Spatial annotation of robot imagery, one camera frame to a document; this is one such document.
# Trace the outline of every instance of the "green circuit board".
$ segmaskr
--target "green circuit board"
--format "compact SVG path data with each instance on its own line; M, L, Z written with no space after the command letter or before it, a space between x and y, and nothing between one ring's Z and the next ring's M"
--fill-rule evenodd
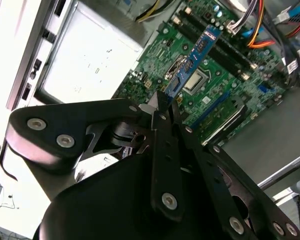
M216 14L213 7L218 4L222 10L222 17L218 18L220 26L226 26L229 20L236 19L231 11L222 4L210 0L192 0L182 3L182 9L191 8L192 13L205 20L208 24ZM179 16L176 12L171 19ZM182 19L182 23L194 33L200 35L201 30ZM192 49L194 41L191 37L185 36L173 21L163 23L158 29L158 36L154 42L144 51L135 69L132 69L124 78L122 84L114 94L113 98L128 98L136 103L147 103L156 90L164 91L168 85L171 74L171 67L186 56ZM235 39L226 31L221 36L228 41L234 49L244 53L253 67L243 68L240 64L233 63L238 68L240 74L234 75L229 72L229 68L218 63L211 56L207 56L202 61L198 71L198 76L204 82L202 86L191 92L183 88L176 99L185 124L192 126L199 140L205 140L215 132L222 124L229 120L237 111L234 98L239 98L247 107L245 120L232 131L227 138L229 139L238 133L245 125L254 120L262 111L269 107L269 103L280 100L285 89L275 81L269 80L272 76L279 73L278 64L280 58L270 49L247 49L245 42ZM214 47L222 56L231 58L220 46ZM267 84L265 91L261 84ZM213 104L224 96L229 95L222 103L218 104L204 118L199 125L194 126L203 113Z

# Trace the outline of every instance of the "blue expansion card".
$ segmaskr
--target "blue expansion card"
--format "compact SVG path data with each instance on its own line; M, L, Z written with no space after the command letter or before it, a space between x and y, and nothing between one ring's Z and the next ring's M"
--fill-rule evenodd
M177 73L172 77L165 93L168 95L169 103L176 98L178 93L185 86L192 74L201 64L202 60L207 56L211 48L216 44L221 36L221 31L212 25L208 25L193 46L193 49L186 57L184 63L179 67Z

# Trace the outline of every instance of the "orange wire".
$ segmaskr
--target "orange wire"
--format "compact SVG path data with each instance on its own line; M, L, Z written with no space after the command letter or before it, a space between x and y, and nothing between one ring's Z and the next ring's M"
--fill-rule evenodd
M287 38L291 38L294 35L296 35L298 32L300 32L300 25L298 27L296 27L294 30L292 30L291 32L289 32L286 37ZM260 42L256 42L252 45L250 45L249 47L252 49L260 49L260 48L264 48L270 45L275 44L275 42L273 40L268 40L268 41L260 41Z
M264 4L264 1L263 0L259 0L259 14L260 14L260 18L258 19L258 22L255 26L255 30L254 30L254 35L252 36L250 42L248 43L248 47L250 47L251 45L254 44L256 38L257 38L257 35L258 35L258 32L259 32L259 28L262 24L262 20L263 20L263 15L264 15L264 11L265 11L265 4Z

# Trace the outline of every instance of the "silver screw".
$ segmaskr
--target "silver screw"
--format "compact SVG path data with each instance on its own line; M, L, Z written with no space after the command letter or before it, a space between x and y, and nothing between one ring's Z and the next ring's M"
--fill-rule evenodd
M137 111L137 109L136 109L136 107L135 107L135 106L129 106L129 108L130 108L132 111L134 111L134 112L136 112L136 111Z
M217 146L213 146L213 150L215 150L217 153L220 153L220 149Z
M286 225L286 228L288 229L288 231L293 235L293 236L298 236L298 233L297 231L295 230L295 228L290 224L290 223L287 223Z
M281 236L285 235L285 232L284 232L284 230L282 229L282 227L281 227L278 223L276 223L275 221L273 222L273 227L274 227L274 229L275 229Z
M238 234L242 235L245 232L244 226L242 226L241 222L236 219L234 216L229 219L230 225Z
M162 202L170 210L175 210L178 206L175 196L168 192L162 195Z
M192 133L192 129L189 126L186 126L185 130L187 130L189 133Z
M26 124L28 125L29 128L37 131L41 131L47 127L45 121L43 121L40 118L31 118L28 120Z
M63 148L72 148L75 145L75 140L72 136L61 134L56 138L56 143Z
M162 118L163 120L167 120L167 118L166 118L165 115L163 115L163 114L160 113L159 116L160 116L160 118Z

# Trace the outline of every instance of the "motherboard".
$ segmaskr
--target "motherboard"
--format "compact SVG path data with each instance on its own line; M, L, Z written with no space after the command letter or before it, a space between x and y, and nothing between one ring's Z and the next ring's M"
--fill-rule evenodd
M286 91L280 57L269 48L248 48L246 39L228 28L237 19L215 0L182 2L170 21L161 24L156 39L113 98L144 104L156 90L164 92L202 32L213 25L222 35L176 101L183 122L203 145L223 144L261 112L280 103Z

